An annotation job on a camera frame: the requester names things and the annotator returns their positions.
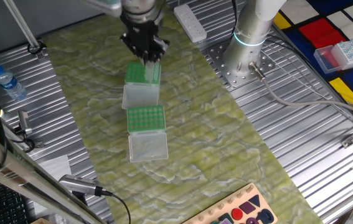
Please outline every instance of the white cable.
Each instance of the white cable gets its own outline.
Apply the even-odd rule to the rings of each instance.
[[[269,93],[280,103],[287,105],[287,106],[309,106],[309,105],[318,105],[318,104],[331,104],[331,105],[338,105],[341,107],[345,107],[351,111],[353,111],[353,106],[349,106],[345,103],[341,103],[341,102],[337,102],[337,101],[332,101],[332,100],[319,100],[319,101],[312,101],[312,102],[302,102],[302,103],[292,103],[289,101],[285,101],[283,99],[281,99],[280,97],[278,97],[275,92],[273,92],[273,90],[271,90],[268,82],[266,81],[266,79],[262,80],[262,83],[265,85],[265,87],[268,89]]]
[[[275,50],[275,51],[277,51],[277,52],[279,52],[281,55],[283,55],[283,56],[285,56],[286,58],[287,58],[287,60],[288,60],[288,57],[285,55],[285,54],[283,54],[283,53],[281,53],[279,50],[276,50],[274,47],[272,47],[272,46],[270,46],[270,45],[267,45],[267,44],[265,44],[266,46],[268,46],[268,47],[271,47],[273,50]],[[332,104],[332,105],[334,105],[337,109],[339,109],[341,112],[343,112],[344,114],[346,114],[347,116],[349,116],[345,111],[343,111],[341,108],[339,108],[334,102],[336,102],[336,101],[332,101],[332,100],[327,100],[327,98],[325,97],[325,96],[323,96],[322,94],[320,94],[320,93],[318,93],[317,91],[316,91],[316,89],[315,90],[312,90],[309,86],[307,86],[305,83],[303,83],[301,80],[299,80],[298,78],[296,78],[295,76],[293,76],[292,74],[290,74],[289,72],[287,72],[281,65],[279,65],[277,62],[275,62],[268,54],[266,54],[264,51],[262,51],[261,50],[261,52],[263,53],[263,54],[265,54],[268,58],[270,58],[270,60],[272,60],[273,61],[273,63],[275,63],[279,68],[281,68],[282,69],[282,71],[284,71],[286,74],[288,74],[288,75],[290,75],[291,77],[293,77],[294,79],[296,79],[297,81],[299,81],[302,85],[304,85],[304,86],[306,86],[306,88],[307,89],[309,89],[309,90],[311,90],[313,93],[315,93],[315,94],[317,94],[317,95],[319,95],[319,96],[321,96],[321,97],[323,97],[326,101],[329,101],[329,102],[332,102],[332,103],[330,103],[330,104]],[[299,68],[297,68],[294,64],[293,64],[293,66],[298,70],[298,72],[304,77],[304,75],[301,73],[301,71],[299,70]],[[352,106],[350,106],[350,105],[347,105],[347,104],[345,104],[345,103],[343,103],[344,105],[346,105],[346,106],[349,106],[350,108],[347,108],[346,106],[342,106],[342,107],[345,107],[345,108],[347,108],[347,109],[349,109],[349,110],[352,110],[351,108],[353,108]]]
[[[310,91],[312,91],[313,93],[315,93],[315,94],[317,94],[317,95],[319,95],[319,96],[321,96],[323,99],[325,99],[325,100],[327,100],[327,98],[325,97],[325,96],[323,96],[322,94],[320,94],[320,93],[318,93],[317,92],[317,90],[315,89],[315,90],[312,90],[312,88],[310,87],[310,86],[307,86],[307,84],[305,84],[305,83],[303,83],[301,80],[299,80],[299,78],[296,78],[294,75],[292,75],[292,74],[290,74],[290,72],[287,72],[282,66],[280,66],[277,62],[275,62],[268,54],[266,54],[264,51],[262,51],[262,53],[264,54],[264,55],[266,55],[268,58],[270,58],[270,60],[272,60],[273,61],[273,63],[275,63],[280,69],[282,69],[282,71],[284,71],[286,74],[288,74],[288,75],[290,75],[292,78],[294,78],[295,80],[297,80],[298,82],[300,82],[302,85],[304,85],[304,86],[306,86],[306,88],[307,89],[309,89]],[[302,73],[301,73],[301,71],[299,71],[299,68],[297,68],[297,67],[295,67],[297,70],[298,70],[298,72],[302,75],[302,77],[304,76]]]

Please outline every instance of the robotic arm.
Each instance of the robotic arm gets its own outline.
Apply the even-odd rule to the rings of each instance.
[[[118,17],[127,32],[121,40],[144,64],[158,62],[165,54],[169,41],[158,37],[162,24],[161,9],[156,0],[82,0],[106,14]]]

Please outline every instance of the colored shape puzzle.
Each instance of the colored shape puzzle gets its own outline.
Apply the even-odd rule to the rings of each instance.
[[[250,202],[244,202],[242,205],[239,206],[239,208],[241,208],[241,210],[243,210],[246,214],[255,211],[255,207],[251,205]]]
[[[228,213],[224,213],[221,217],[219,217],[219,221],[223,221],[226,219],[228,219],[232,224],[234,223],[234,221],[232,220],[232,217]]]
[[[240,220],[243,218],[243,212],[238,209],[238,208],[234,208],[232,210],[232,217],[235,219],[235,220]]]
[[[259,195],[256,195],[256,196],[252,197],[248,201],[251,202],[252,204],[256,205],[257,207],[261,206],[261,203],[259,202]]]
[[[258,213],[257,220],[261,220],[263,224],[271,224],[273,223],[275,218],[269,210],[263,209],[261,212]]]
[[[257,187],[250,183],[182,224],[275,224],[276,222],[275,213]]]
[[[256,220],[255,218],[249,218],[246,220],[245,223],[246,224],[259,224],[258,220]]]
[[[232,223],[228,219],[225,219],[219,224],[232,224]]]

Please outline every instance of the bottle label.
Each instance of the bottle label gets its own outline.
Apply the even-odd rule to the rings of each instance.
[[[2,88],[4,88],[5,90],[11,90],[14,87],[16,87],[17,85],[17,80],[15,77],[12,78],[12,80],[10,80],[10,82],[8,82],[7,84],[1,84]]]

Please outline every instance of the water bottle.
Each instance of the water bottle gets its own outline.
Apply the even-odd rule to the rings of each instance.
[[[22,100],[26,97],[26,89],[17,81],[13,73],[0,66],[0,86],[7,91],[13,100]]]

